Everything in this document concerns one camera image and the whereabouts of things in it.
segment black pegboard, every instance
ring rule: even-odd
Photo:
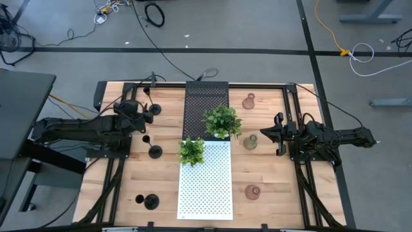
[[[229,84],[227,82],[186,82],[182,140],[186,140],[189,136],[191,139],[199,137],[206,141],[230,141],[230,137],[222,140],[206,133],[206,125],[201,121],[205,110],[211,110],[218,104],[229,107]]]

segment artificial plant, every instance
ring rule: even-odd
[[[179,150],[180,163],[183,165],[190,163],[192,167],[197,163],[203,164],[205,162],[203,160],[204,143],[203,139],[198,138],[192,141],[190,137],[187,137],[185,142],[181,141]]]
[[[238,119],[234,108],[219,104],[213,110],[206,110],[203,117],[202,122],[206,122],[206,132],[216,138],[224,139],[230,135],[235,135],[237,138],[242,134],[240,130],[242,120]]]

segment wooden tabletop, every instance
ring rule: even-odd
[[[314,90],[312,84],[304,84]],[[102,103],[102,109],[122,93],[122,82],[108,82]],[[248,93],[254,93],[255,107],[245,110],[242,100]],[[299,103],[302,113],[311,113],[319,122],[322,121],[317,99],[306,90],[298,88]],[[285,113],[281,90],[269,89],[230,89],[229,104],[242,119],[242,136],[231,138],[232,190],[234,220],[178,220],[179,188],[179,142],[182,140],[183,109],[185,104],[184,88],[152,88],[153,102],[162,107],[161,114],[154,117],[153,124],[146,124],[147,135],[151,143],[162,147],[163,155],[151,159],[149,145],[142,142],[142,134],[133,133],[130,157],[126,160],[119,202],[115,219],[116,226],[146,226],[149,221],[154,226],[165,227],[245,227],[260,228],[268,224],[269,228],[303,228],[301,205],[294,163],[288,154],[275,156],[277,144],[266,138],[259,129],[274,125],[273,118],[278,112]],[[293,100],[289,97],[291,109]],[[141,88],[136,99],[142,103],[150,101]],[[256,134],[257,148],[248,151],[243,147],[243,139]],[[84,175],[79,200],[73,221],[78,221],[94,205],[102,191],[107,159],[101,159]],[[341,198],[333,167],[328,162],[312,162],[317,194],[326,208],[341,224],[345,224]],[[245,188],[255,184],[261,188],[260,197],[253,201],[245,196]],[[135,198],[141,194],[154,193],[160,198],[160,205],[155,210],[147,210],[143,204],[137,204]],[[314,211],[310,198],[307,197],[311,223],[314,224]],[[111,205],[108,198],[105,220]]]

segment white pegboard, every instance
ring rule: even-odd
[[[230,142],[204,147],[204,164],[180,165],[178,219],[233,220]]]

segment concrete floor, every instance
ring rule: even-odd
[[[15,15],[23,0],[3,1]],[[352,49],[357,43],[369,43],[376,51],[395,52],[389,42],[412,25],[412,3],[394,1],[388,14],[402,14],[398,24],[353,25],[341,24],[340,14],[356,14],[371,10],[379,1],[343,3],[321,1],[319,15],[333,29],[339,44]],[[307,50],[304,33],[295,1],[286,0],[170,0],[159,1],[166,14],[162,28],[148,26],[147,33],[162,48],[269,48]],[[314,0],[303,1],[315,50],[336,51],[331,35],[314,16]],[[143,13],[143,4],[138,3]],[[83,35],[93,28],[92,0],[31,0],[19,20],[37,40],[58,43],[66,38],[68,28]],[[73,48],[152,48],[132,9],[121,6],[117,14],[97,27],[89,37],[69,41],[61,47]],[[22,53],[7,54],[8,59]],[[224,53],[167,53],[172,62],[197,77],[210,67],[220,73],[213,80],[236,82],[299,82],[315,83],[307,55],[224,54]],[[412,64],[376,75],[358,77],[349,67],[347,57],[317,57],[328,100],[356,115],[381,143],[370,150],[341,146],[343,168],[348,185],[355,222],[359,229],[379,231],[409,231],[412,227],[412,156],[409,130],[412,127],[409,108],[371,108],[375,98],[406,97],[411,95]],[[355,64],[360,73],[406,61],[407,58],[377,57],[369,64]],[[83,53],[37,52],[9,70],[52,73],[57,76],[52,93],[70,101],[92,107],[97,81],[138,79],[154,71],[168,81],[186,81],[158,53]],[[335,128],[354,128],[357,123],[347,115],[330,108]],[[60,109],[46,103],[41,117],[66,117]],[[78,159],[83,154],[72,153]],[[38,210],[17,212],[31,176],[27,176],[12,210],[0,230],[41,226],[53,219],[71,202],[77,189],[39,187],[33,198]],[[80,178],[71,178],[80,183]],[[71,222],[74,207],[53,225]]]

